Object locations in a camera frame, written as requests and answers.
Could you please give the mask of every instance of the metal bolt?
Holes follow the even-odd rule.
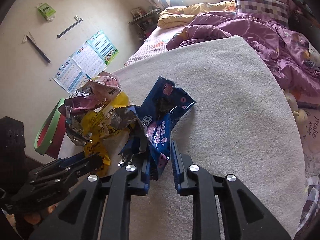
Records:
[[[229,180],[229,181],[235,181],[236,179],[237,179],[237,177],[235,175],[233,175],[233,174],[229,174],[227,176],[227,180]]]
[[[94,182],[97,179],[98,179],[98,176],[95,175],[95,174],[92,174],[92,175],[88,176],[88,181],[90,181],[90,182]]]
[[[190,165],[190,166],[189,166],[189,169],[190,169],[191,171],[199,171],[199,166],[198,166],[198,165]]]
[[[125,168],[127,171],[134,171],[136,169],[136,166],[132,165],[132,164],[129,164],[126,166]]]

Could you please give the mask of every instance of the oreo wrapper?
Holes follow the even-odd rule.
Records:
[[[143,134],[147,137],[148,148],[154,160],[158,178],[164,171],[166,164],[170,158],[170,133],[179,119],[195,104],[196,102],[181,88],[176,88],[174,82],[159,77],[152,90],[143,101],[140,107],[131,107],[138,117]],[[137,134],[136,129],[130,134],[127,142],[132,145],[135,143],[134,153],[137,152]],[[127,145],[124,147],[126,151],[121,151],[120,155],[123,159],[130,161],[129,156],[124,152],[128,152]]]

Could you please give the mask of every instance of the purple blanket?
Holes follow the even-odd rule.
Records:
[[[320,69],[310,61],[306,38],[262,14],[200,13],[168,42],[167,49],[233,35],[243,37],[257,51],[282,89],[320,96]]]

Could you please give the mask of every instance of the white fabric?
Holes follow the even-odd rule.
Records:
[[[187,91],[197,103],[171,139],[210,173],[238,176],[295,235],[306,201],[299,133],[276,80],[245,40],[235,36],[174,49],[115,74],[136,105],[158,75]],[[132,197],[130,239],[191,238],[192,197],[176,194],[169,163],[146,197]]]

